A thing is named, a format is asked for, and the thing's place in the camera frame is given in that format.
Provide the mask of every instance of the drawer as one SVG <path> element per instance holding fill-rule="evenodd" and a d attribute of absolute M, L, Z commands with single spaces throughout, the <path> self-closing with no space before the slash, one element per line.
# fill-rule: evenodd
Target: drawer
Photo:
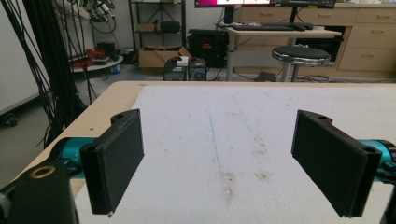
<path fill-rule="evenodd" d="M 348 48 L 395 48 L 395 25 L 357 23 L 352 28 L 346 46 Z"/>
<path fill-rule="evenodd" d="M 396 49 L 345 49 L 340 70 L 396 71 Z"/>
<path fill-rule="evenodd" d="M 289 21 L 290 7 L 243 7 L 242 22 Z"/>
<path fill-rule="evenodd" d="M 396 23 L 396 8 L 361 8 L 356 22 Z"/>
<path fill-rule="evenodd" d="M 352 26 L 357 14 L 357 8 L 303 8 L 298 13 L 302 21 L 329 26 Z"/>

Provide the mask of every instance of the table leg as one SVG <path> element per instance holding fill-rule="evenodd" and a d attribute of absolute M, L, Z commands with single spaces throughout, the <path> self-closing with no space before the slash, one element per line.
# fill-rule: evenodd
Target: table leg
<path fill-rule="evenodd" d="M 296 39 L 297 38 L 289 38 L 289 46 L 293 46 L 296 44 Z M 282 71 L 282 82 L 287 82 L 288 81 L 288 76 L 291 68 L 291 63 L 283 63 L 283 71 Z"/>
<path fill-rule="evenodd" d="M 226 81 L 231 81 L 233 76 L 233 51 L 235 50 L 235 35 L 229 34 L 230 43 L 227 55 Z"/>

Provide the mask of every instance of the keyboard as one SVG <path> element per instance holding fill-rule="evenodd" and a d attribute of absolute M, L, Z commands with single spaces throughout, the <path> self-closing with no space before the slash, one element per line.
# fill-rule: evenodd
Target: keyboard
<path fill-rule="evenodd" d="M 289 26 L 233 25 L 237 31 L 293 31 Z"/>
<path fill-rule="evenodd" d="M 291 28 L 302 27 L 302 28 L 305 28 L 305 30 L 313 30 L 314 29 L 314 24 L 312 24 L 310 22 L 267 21 L 267 22 L 262 22 L 261 25 L 263 25 L 263 26 L 288 26 Z"/>

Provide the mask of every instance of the computer monitor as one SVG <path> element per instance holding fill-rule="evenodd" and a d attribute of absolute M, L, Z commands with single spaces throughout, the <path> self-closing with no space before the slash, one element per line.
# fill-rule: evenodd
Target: computer monitor
<path fill-rule="evenodd" d="M 195 7 L 224 7 L 224 23 L 233 22 L 235 6 L 240 7 L 269 7 L 271 0 L 194 0 Z"/>
<path fill-rule="evenodd" d="M 275 7 L 334 8 L 335 0 L 272 0 Z"/>
<path fill-rule="evenodd" d="M 259 7 L 270 5 L 270 0 L 195 0 L 195 7 Z"/>

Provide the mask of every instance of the stool seat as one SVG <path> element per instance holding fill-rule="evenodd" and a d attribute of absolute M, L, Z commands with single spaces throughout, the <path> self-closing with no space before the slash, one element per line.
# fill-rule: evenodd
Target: stool seat
<path fill-rule="evenodd" d="M 295 46 L 274 48 L 272 56 L 285 63 L 294 64 L 291 81 L 295 81 L 300 65 L 319 66 L 330 63 L 331 55 L 321 49 L 311 49 Z"/>

